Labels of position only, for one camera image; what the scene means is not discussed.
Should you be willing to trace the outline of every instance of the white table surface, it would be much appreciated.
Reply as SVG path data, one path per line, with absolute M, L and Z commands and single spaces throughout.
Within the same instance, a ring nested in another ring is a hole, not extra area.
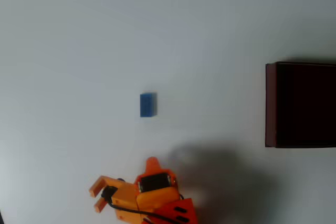
M 265 64 L 333 59 L 336 0 L 0 0 L 6 224 L 118 223 L 88 188 L 157 156 L 201 224 L 335 223 L 336 150 L 264 148 Z M 139 117 L 139 94 L 158 116 Z

